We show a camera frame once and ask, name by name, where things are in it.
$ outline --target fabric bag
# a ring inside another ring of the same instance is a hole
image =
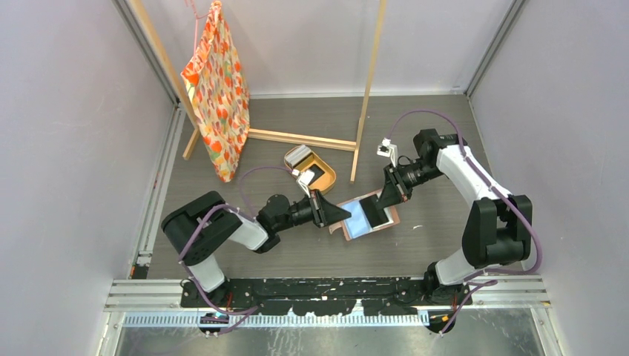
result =
[[[249,91],[220,1],[214,1],[200,43],[181,77],[218,177],[234,178],[249,130]]]

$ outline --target wooden frame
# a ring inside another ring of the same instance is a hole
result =
[[[194,126],[194,132],[190,137],[188,144],[185,147],[185,151],[183,152],[183,159],[190,159],[192,152],[194,150],[194,146],[197,144],[197,140],[201,136],[199,132],[199,128],[197,124],[194,122],[194,110],[192,109],[192,104],[190,103],[190,99],[188,95],[186,95],[185,89],[183,87],[182,81],[177,75],[177,72],[173,68],[171,60],[168,58],[168,54],[166,53],[166,49],[162,44],[161,39],[159,38],[155,27],[153,26],[153,22],[151,21],[151,17],[146,12],[144,4],[142,0],[128,0],[129,7],[134,12],[136,20],[144,31],[144,34],[151,45],[153,51],[156,54],[157,59],[159,60],[160,65],[165,71],[166,76],[168,77],[168,81],[170,81],[172,87],[175,90],[175,93],[179,97],[185,112],[188,114],[188,118],[192,122]],[[286,133],[279,131],[267,131],[267,130],[259,130],[256,128],[249,128],[248,137],[252,139],[265,139],[268,141],[276,141],[276,142],[287,142],[287,143],[296,143],[296,144],[304,144],[310,146],[317,146],[323,148],[332,148],[335,150],[342,151],[353,151],[354,159],[352,162],[352,174],[350,175],[349,181],[354,182],[356,178],[356,168],[358,166],[358,152],[360,150],[360,141],[363,138],[363,127],[365,125],[365,117],[367,113],[367,104],[369,102],[369,92],[372,86],[373,74],[375,70],[375,61],[378,56],[378,45],[380,44],[380,34],[382,31],[382,23],[384,20],[384,11],[386,8],[386,0],[380,0],[380,7],[378,8],[378,20],[376,22],[375,28],[375,36],[374,36],[374,44],[372,48],[372,56],[369,62],[369,73],[367,75],[367,84],[365,87],[365,95],[363,97],[363,107],[360,111],[360,118],[358,119],[358,132],[356,133],[356,141],[344,141],[341,139],[328,139],[326,137],[317,137],[317,136],[307,136],[307,135],[298,135],[295,133]]]

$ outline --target floral fabric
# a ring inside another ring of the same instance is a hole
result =
[[[249,130],[249,91],[220,1],[214,1],[181,77],[218,177],[234,178]]]

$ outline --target wooden stand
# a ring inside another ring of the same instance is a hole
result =
[[[188,114],[188,118],[192,122],[194,126],[194,132],[190,137],[188,144],[185,147],[185,151],[183,152],[183,159],[190,159],[192,155],[192,151],[194,150],[194,146],[197,144],[197,140],[201,133],[199,132],[199,128],[197,127],[196,122],[194,122],[194,110],[192,109],[192,104],[190,103],[190,99],[183,87],[183,83],[181,78],[177,75],[177,72],[173,68],[171,60],[168,58],[168,54],[166,53],[166,49],[162,44],[162,41],[159,39],[157,35],[157,31],[155,31],[155,27],[153,26],[153,22],[149,17],[142,0],[129,0],[129,7],[132,9],[136,16],[136,20],[138,24],[144,31],[146,38],[148,39],[153,51],[155,52],[160,65],[165,71],[168,80],[171,82],[172,87],[177,93],[185,112]],[[360,111],[360,118],[358,119],[358,132],[356,134],[356,141],[344,141],[341,139],[328,139],[325,137],[316,137],[316,136],[306,136],[306,135],[297,135],[294,133],[286,133],[279,131],[267,131],[267,130],[258,130],[255,128],[249,128],[248,137],[252,139],[266,139],[268,141],[276,141],[276,142],[287,142],[287,143],[295,143],[295,144],[304,144],[308,146],[317,146],[323,148],[332,148],[335,150],[342,151],[354,151],[354,161],[352,163],[352,174],[350,176],[349,181],[354,182],[356,177],[356,167],[358,165],[358,151],[360,150],[360,141],[363,137],[363,127],[365,125],[365,117],[367,112],[367,103],[369,102],[369,91],[371,90],[373,73],[375,70],[375,60],[378,56],[378,45],[380,43],[380,34],[382,31],[382,22],[384,20],[384,11],[386,8],[386,0],[380,0],[380,7],[378,10],[378,22],[376,23],[375,28],[375,37],[374,37],[374,45],[372,48],[372,56],[371,61],[369,63],[369,74],[367,76],[367,85],[365,87],[365,96],[363,97],[363,107]]]

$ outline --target hanging cloth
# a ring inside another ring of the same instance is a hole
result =
[[[208,12],[200,42],[181,77],[218,177],[234,178],[249,130],[249,91],[220,1]]]

